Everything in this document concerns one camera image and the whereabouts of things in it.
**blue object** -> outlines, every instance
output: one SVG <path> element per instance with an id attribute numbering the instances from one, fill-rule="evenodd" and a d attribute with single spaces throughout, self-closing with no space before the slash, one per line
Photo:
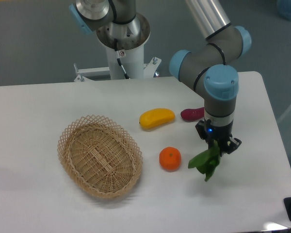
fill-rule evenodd
<path id="1" fill-rule="evenodd" d="M 238 73 L 231 66 L 212 66 L 205 74 L 204 86 L 215 99 L 232 100 L 237 96 L 239 89 Z"/>
<path id="2" fill-rule="evenodd" d="M 291 21 L 291 0 L 277 0 L 279 14 Z"/>
<path id="3" fill-rule="evenodd" d="M 249 51 L 252 44 L 252 39 L 250 33 L 242 26 L 235 27 L 242 35 L 242 53 L 241 56 Z"/>
<path id="4" fill-rule="evenodd" d="M 82 32 L 85 35 L 90 35 L 92 34 L 92 30 L 86 25 L 86 23 L 83 21 L 83 19 L 81 18 L 81 16 L 79 15 L 79 13 L 77 12 L 77 10 L 74 8 L 74 5 L 71 4 L 69 6 L 69 10 L 75 20 L 75 22 L 78 24 L 78 26 L 81 28 Z"/>
<path id="5" fill-rule="evenodd" d="M 179 72 L 184 57 L 189 53 L 188 50 L 180 50 L 174 54 L 169 63 L 169 72 L 179 80 Z"/>

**mango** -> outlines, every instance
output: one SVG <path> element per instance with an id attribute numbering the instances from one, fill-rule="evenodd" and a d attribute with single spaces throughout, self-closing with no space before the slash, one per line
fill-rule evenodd
<path id="1" fill-rule="evenodd" d="M 175 113 L 167 108 L 155 108 L 143 113 L 139 123 L 144 129 L 151 129 L 171 122 L 175 119 Z"/>

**red toy vegetable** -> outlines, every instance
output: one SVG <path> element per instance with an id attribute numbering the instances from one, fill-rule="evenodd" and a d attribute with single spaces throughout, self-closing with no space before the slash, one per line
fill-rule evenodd
<path id="1" fill-rule="evenodd" d="M 180 114 L 185 121 L 196 121 L 204 117 L 205 108 L 185 109 Z"/>

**tangerine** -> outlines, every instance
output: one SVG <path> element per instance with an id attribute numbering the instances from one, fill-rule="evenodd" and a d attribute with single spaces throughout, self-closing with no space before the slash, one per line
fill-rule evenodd
<path id="1" fill-rule="evenodd" d="M 160 152 L 160 164 L 167 171 L 175 171 L 181 164 L 181 153 L 174 147 L 166 147 Z"/>

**woven basket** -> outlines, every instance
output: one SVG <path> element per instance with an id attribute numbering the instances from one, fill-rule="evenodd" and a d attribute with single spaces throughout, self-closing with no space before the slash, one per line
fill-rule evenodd
<path id="1" fill-rule="evenodd" d="M 58 141 L 65 171 L 87 193 L 115 198 L 128 193 L 142 170 L 142 156 L 132 137 L 104 116 L 73 122 Z"/>

